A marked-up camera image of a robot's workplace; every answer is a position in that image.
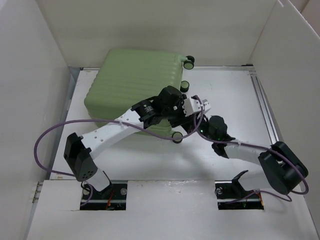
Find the green suitcase blue lining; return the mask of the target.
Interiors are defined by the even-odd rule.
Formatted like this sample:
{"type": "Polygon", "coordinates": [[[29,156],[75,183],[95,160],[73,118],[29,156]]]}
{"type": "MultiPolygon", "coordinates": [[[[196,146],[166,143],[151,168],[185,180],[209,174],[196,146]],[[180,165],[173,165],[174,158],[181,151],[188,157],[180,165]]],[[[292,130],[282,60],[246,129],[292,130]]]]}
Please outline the green suitcase blue lining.
{"type": "Polygon", "coordinates": [[[112,49],[86,94],[84,106],[91,119],[115,120],[134,104],[158,96],[167,86],[187,92],[183,70],[191,70],[194,65],[191,55],[112,49]]]}

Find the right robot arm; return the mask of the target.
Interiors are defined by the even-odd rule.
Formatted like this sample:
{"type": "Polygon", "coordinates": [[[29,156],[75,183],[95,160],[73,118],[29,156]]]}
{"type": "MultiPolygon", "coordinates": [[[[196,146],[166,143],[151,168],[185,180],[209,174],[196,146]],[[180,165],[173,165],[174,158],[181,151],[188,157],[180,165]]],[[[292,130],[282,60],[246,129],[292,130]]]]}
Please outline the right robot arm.
{"type": "Polygon", "coordinates": [[[284,142],[277,141],[269,147],[241,142],[227,133],[224,119],[217,115],[196,119],[195,124],[199,124],[198,134],[212,143],[211,147],[218,156],[259,164],[268,184],[276,192],[282,195],[309,192],[306,183],[309,172],[284,142]],[[300,183],[304,184],[304,191],[294,191],[300,183]]]}

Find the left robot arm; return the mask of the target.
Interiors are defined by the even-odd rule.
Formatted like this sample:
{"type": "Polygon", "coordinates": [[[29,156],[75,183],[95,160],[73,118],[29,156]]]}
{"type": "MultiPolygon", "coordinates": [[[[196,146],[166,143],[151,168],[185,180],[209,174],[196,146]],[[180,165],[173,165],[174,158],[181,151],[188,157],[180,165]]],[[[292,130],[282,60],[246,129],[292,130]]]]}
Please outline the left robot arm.
{"type": "Polygon", "coordinates": [[[202,119],[205,104],[198,96],[187,97],[173,86],[167,86],[159,95],[141,100],[115,120],[89,133],[78,136],[70,134],[66,139],[63,157],[78,182],[87,182],[100,198],[107,198],[113,184],[107,174],[97,167],[97,158],[106,148],[137,132],[167,120],[174,128],[182,126],[188,135],[198,125],[193,121],[202,119]]]}

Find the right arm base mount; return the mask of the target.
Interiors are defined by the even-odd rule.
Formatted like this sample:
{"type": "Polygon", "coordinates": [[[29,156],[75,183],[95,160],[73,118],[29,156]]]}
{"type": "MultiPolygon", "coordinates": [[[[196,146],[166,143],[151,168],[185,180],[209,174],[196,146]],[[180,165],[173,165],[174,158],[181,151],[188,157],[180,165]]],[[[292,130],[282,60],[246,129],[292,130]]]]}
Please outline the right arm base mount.
{"type": "Polygon", "coordinates": [[[218,210],[264,210],[262,196],[256,190],[245,190],[240,178],[247,173],[244,170],[231,180],[215,180],[215,196],[218,210]]]}

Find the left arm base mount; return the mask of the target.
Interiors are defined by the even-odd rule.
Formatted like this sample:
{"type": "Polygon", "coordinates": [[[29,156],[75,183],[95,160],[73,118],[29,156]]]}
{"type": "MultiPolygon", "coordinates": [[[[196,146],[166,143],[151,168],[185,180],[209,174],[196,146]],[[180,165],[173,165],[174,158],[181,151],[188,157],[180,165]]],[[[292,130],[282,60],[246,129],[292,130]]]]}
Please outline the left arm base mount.
{"type": "Polygon", "coordinates": [[[96,190],[91,192],[90,186],[81,184],[82,195],[79,209],[81,211],[125,211],[127,206],[127,181],[113,183],[112,191],[102,198],[96,190]]]}

